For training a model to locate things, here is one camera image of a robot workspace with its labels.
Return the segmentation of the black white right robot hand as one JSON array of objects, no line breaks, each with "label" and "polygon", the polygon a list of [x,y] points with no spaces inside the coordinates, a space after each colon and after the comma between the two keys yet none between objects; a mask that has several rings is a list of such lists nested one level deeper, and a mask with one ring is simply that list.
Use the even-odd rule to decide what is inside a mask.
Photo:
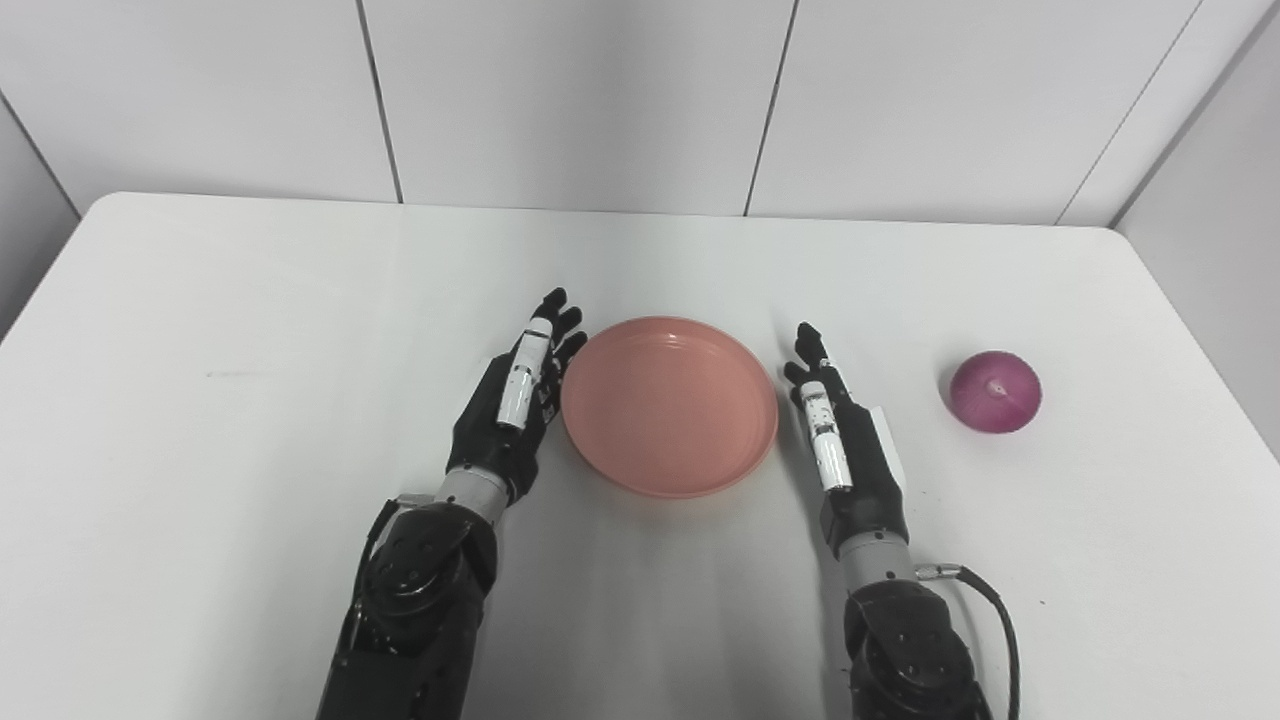
[{"label": "black white right robot hand", "polygon": [[820,533],[833,555],[854,537],[910,541],[902,491],[893,477],[872,410],[856,402],[831,361],[820,332],[803,322],[783,375],[814,457],[823,503]]}]

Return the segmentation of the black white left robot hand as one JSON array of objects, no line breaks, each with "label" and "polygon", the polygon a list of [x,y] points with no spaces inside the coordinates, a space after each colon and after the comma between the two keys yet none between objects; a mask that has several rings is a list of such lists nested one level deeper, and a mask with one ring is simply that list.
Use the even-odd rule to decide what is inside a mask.
[{"label": "black white left robot hand", "polygon": [[489,361],[454,423],[447,471],[498,478],[508,505],[531,489],[547,428],[561,414],[564,374],[588,342],[581,322],[563,287],[543,297],[511,350]]}]

